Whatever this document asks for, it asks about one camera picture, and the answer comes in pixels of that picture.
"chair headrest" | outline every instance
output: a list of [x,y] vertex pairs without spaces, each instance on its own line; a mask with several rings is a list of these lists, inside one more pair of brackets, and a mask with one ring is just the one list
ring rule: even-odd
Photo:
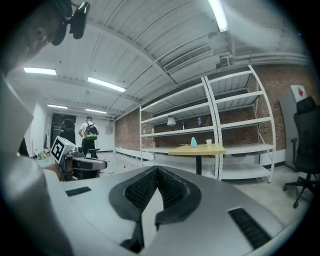
[[298,114],[304,114],[313,111],[316,107],[317,106],[314,99],[311,96],[309,96],[296,103],[296,112]]

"ceiling light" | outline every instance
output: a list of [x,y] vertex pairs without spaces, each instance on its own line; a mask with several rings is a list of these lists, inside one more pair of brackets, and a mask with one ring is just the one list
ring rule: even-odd
[[104,111],[99,111],[99,110],[93,110],[93,109],[85,109],[85,111],[90,111],[90,112],[97,112],[97,113],[102,113],[102,114],[106,114],[107,112]]
[[88,82],[91,82],[91,83],[94,83],[94,84],[97,84],[97,85],[101,85],[101,86],[105,86],[105,87],[117,90],[119,92],[122,92],[122,93],[124,93],[126,91],[126,89],[124,89],[124,88],[121,88],[119,86],[116,86],[116,85],[108,83],[108,82],[104,82],[104,81],[101,81],[101,80],[98,80],[98,79],[94,79],[92,77],[88,77]]
[[220,32],[225,32],[229,30],[227,18],[220,0],[209,0],[209,3],[213,10],[216,22],[218,23]]
[[66,106],[57,106],[57,105],[51,105],[51,104],[47,104],[47,106],[51,108],[68,109]]
[[46,74],[46,75],[54,75],[54,76],[57,75],[57,73],[54,69],[24,67],[24,71],[26,73],[37,73],[37,74]]

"black table leg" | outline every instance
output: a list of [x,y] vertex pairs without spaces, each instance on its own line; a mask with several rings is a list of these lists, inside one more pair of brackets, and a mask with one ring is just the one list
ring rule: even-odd
[[195,169],[196,169],[196,174],[202,175],[201,155],[196,155],[195,156]]

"shelving unit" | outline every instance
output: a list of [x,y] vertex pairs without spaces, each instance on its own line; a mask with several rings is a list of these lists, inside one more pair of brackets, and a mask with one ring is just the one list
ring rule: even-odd
[[[275,166],[274,152],[276,150],[276,131],[272,115],[271,106],[265,89],[251,65],[247,71],[229,74],[209,80],[207,76],[201,78],[201,83],[171,94],[158,100],[144,108],[140,107],[140,148],[141,165],[142,151],[152,152],[155,159],[145,162],[144,165],[164,165],[173,168],[179,168],[189,172],[196,172],[196,161],[175,162],[157,159],[157,154],[167,154],[172,147],[144,148],[142,140],[145,137],[175,136],[183,134],[194,134],[203,132],[213,132],[215,143],[222,144],[226,150],[226,155],[248,154],[267,151],[271,159],[271,169],[267,170],[259,163],[228,163],[224,162],[222,155],[216,155],[212,163],[202,166],[203,173],[207,177],[219,180],[230,179],[250,179],[268,177],[268,182],[272,180],[272,174]],[[256,91],[249,91],[248,83],[251,76],[256,79]],[[258,117],[257,107],[259,97],[264,97],[269,116]],[[220,123],[219,112],[229,111],[240,108],[253,108],[255,119],[243,120],[231,123]],[[143,111],[151,113],[151,118],[141,120]],[[173,130],[166,132],[156,132],[151,134],[142,134],[142,126],[149,124],[152,127],[165,124],[168,117],[174,117],[176,121],[187,118],[198,117],[211,114],[212,125],[206,127],[189,128],[184,130]],[[272,129],[272,144],[265,144],[262,135],[259,132],[259,124],[269,122]],[[237,129],[246,126],[257,126],[258,143],[245,145],[224,146],[222,130]]]

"red and white sign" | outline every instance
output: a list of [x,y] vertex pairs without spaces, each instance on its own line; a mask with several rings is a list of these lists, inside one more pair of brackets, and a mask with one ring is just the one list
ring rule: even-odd
[[307,97],[305,88],[302,85],[291,85],[290,88],[293,93],[295,102],[299,102]]

